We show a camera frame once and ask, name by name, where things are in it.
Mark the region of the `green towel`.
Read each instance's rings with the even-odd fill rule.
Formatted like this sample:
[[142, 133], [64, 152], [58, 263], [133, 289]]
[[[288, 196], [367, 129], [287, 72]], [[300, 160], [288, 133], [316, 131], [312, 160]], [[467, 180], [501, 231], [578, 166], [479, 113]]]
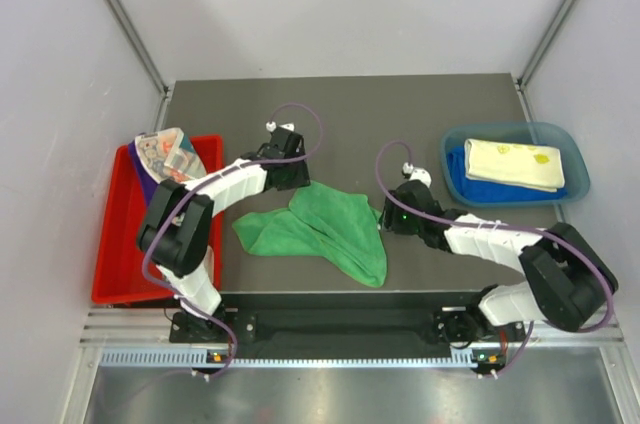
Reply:
[[358, 283], [380, 288], [388, 272], [380, 217], [366, 195], [314, 181], [285, 208], [248, 213], [232, 228], [251, 255], [321, 257]]

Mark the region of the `blue towel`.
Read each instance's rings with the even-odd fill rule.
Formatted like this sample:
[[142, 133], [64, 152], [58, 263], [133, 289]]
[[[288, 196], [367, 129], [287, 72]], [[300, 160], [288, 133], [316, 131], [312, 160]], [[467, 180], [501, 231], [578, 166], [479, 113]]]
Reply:
[[560, 188], [554, 192], [529, 189], [521, 186], [471, 180], [465, 174], [465, 151], [457, 146], [446, 154], [446, 164], [453, 189], [474, 204], [528, 203], [565, 198], [568, 192]]

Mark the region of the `yellow patterned towel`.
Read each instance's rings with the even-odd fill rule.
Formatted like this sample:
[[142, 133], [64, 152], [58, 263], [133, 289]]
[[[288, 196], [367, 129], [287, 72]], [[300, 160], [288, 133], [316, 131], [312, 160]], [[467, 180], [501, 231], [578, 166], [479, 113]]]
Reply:
[[467, 139], [463, 148], [468, 179], [543, 192], [565, 186], [561, 152], [555, 147]]

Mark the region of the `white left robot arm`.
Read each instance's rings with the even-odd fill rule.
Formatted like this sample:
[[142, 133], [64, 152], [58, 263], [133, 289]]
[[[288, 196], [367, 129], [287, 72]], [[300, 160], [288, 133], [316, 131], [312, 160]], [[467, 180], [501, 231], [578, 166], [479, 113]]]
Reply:
[[153, 262], [193, 314], [192, 328], [205, 340], [226, 331], [227, 318], [217, 310], [222, 298], [214, 287], [213, 251], [209, 236], [213, 219], [234, 204], [268, 190], [297, 189], [310, 184], [304, 137], [292, 123], [267, 124], [270, 140], [258, 151], [243, 154], [227, 167], [203, 178], [156, 188], [136, 236], [144, 253], [143, 273]]

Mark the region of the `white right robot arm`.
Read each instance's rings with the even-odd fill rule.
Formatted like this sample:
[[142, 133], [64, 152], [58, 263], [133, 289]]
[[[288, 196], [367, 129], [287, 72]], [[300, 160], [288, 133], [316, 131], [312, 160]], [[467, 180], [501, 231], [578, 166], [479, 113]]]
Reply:
[[473, 297], [466, 324], [474, 337], [487, 340], [503, 326], [524, 321], [590, 332], [587, 322], [598, 310], [613, 312], [617, 280], [573, 226], [523, 228], [445, 210], [417, 179], [385, 196], [383, 230], [417, 236], [429, 248], [479, 258], [523, 276], [517, 285], [491, 285]]

